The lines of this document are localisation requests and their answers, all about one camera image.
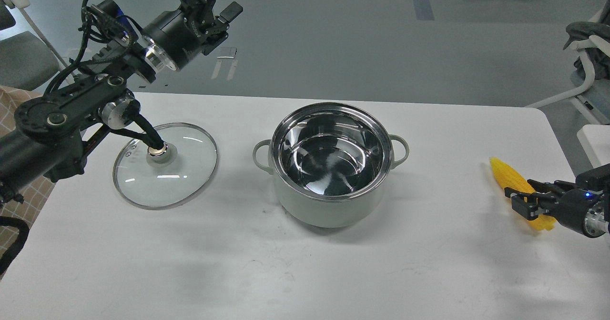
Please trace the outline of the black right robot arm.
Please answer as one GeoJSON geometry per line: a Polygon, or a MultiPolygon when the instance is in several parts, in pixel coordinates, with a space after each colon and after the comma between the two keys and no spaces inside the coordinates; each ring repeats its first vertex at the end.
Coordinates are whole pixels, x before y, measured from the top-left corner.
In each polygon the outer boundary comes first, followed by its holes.
{"type": "Polygon", "coordinates": [[[609,232],[609,165],[577,175],[574,182],[527,180],[523,186],[503,188],[512,209],[533,223],[543,216],[588,238],[609,232]]]}

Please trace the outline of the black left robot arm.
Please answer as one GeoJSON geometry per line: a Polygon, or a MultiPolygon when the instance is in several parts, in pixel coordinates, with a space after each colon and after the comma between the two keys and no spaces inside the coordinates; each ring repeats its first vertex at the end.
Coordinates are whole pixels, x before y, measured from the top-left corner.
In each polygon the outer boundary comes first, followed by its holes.
{"type": "Polygon", "coordinates": [[[165,157],[170,146],[140,114],[127,79],[138,75],[152,83],[163,68],[179,71],[209,55],[243,11],[232,2],[215,15],[216,0],[179,1],[177,9],[141,27],[113,0],[83,0],[77,57],[42,96],[17,107],[16,128],[1,138],[2,205],[23,203],[20,191],[41,176],[57,182],[82,175],[88,156],[109,133],[141,140],[151,157],[165,157]]]}

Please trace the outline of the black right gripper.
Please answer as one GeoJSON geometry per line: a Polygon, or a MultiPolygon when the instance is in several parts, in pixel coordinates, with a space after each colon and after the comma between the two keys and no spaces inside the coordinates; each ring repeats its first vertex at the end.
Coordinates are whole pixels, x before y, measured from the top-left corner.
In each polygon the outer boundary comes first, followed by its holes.
{"type": "Polygon", "coordinates": [[[588,238],[608,233],[608,195],[577,189],[575,183],[562,180],[528,179],[527,182],[534,192],[505,187],[512,209],[525,220],[533,221],[541,214],[549,214],[563,227],[588,238]]]}

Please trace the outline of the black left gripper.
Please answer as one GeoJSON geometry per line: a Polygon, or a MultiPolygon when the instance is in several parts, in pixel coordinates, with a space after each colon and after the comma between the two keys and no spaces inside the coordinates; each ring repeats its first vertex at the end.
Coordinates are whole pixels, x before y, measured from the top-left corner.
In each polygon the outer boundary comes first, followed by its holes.
{"type": "Polygon", "coordinates": [[[162,12],[143,29],[144,36],[161,48],[169,61],[166,65],[180,71],[196,56],[209,55],[228,36],[230,23],[243,7],[233,1],[218,16],[216,0],[179,0],[179,9],[162,12]]]}

